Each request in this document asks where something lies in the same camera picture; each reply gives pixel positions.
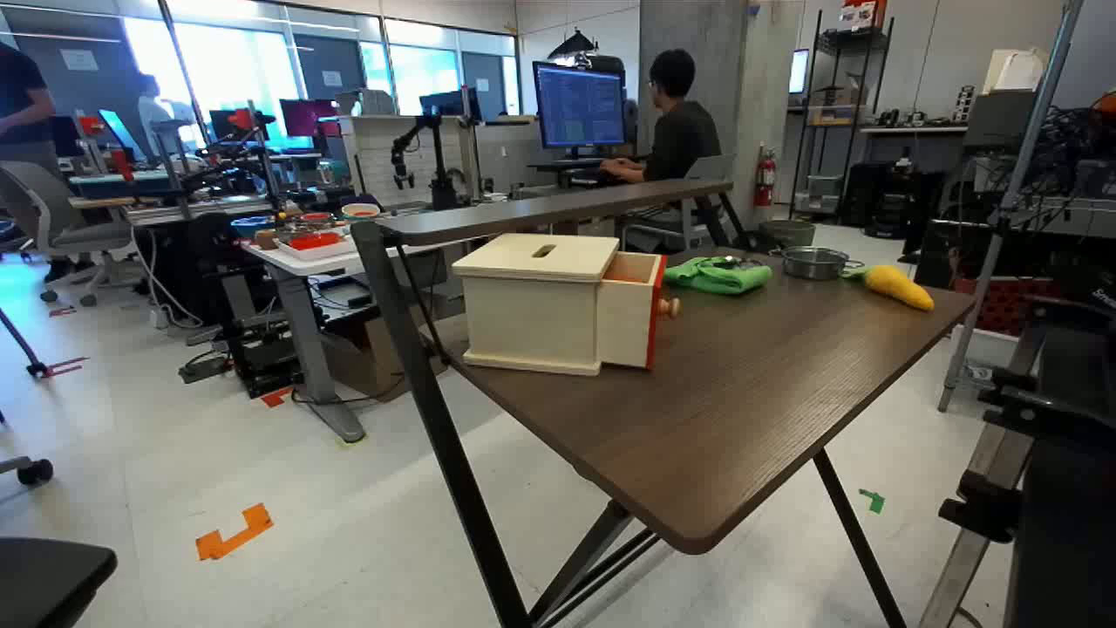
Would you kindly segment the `black background robot arm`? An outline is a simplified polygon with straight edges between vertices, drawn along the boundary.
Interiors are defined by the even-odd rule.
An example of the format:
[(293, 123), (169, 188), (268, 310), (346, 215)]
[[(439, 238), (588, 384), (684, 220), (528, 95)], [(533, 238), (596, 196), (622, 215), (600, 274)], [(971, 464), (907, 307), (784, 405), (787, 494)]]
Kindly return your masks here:
[(460, 208), (465, 193), (456, 188), (460, 173), (447, 167), (447, 144), (442, 144), (442, 123), (455, 120), (465, 129), (483, 123), (483, 105), (475, 88), (456, 92), (436, 92), (418, 96), (418, 116), (412, 120), (412, 129), (402, 131), (392, 144), (392, 182), (399, 188), (414, 188), (418, 171), (407, 165), (414, 148), (434, 151), (434, 173), (428, 173), (428, 205), (434, 208)]

